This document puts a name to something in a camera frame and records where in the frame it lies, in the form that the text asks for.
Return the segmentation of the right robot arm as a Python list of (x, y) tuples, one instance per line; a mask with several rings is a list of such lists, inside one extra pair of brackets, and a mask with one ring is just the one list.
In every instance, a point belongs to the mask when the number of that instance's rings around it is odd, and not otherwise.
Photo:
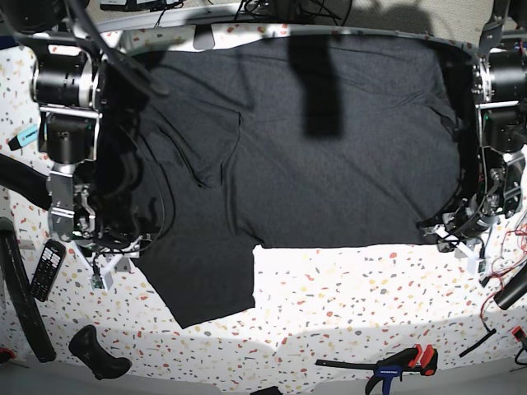
[(105, 101), (110, 71), (131, 69), (106, 44), (83, 1), (4, 1), (18, 44), (35, 55), (29, 84), (37, 147), (52, 167), (44, 205), (52, 235), (101, 253), (135, 253), (145, 235), (131, 192), (141, 171), (134, 141), (114, 132)]

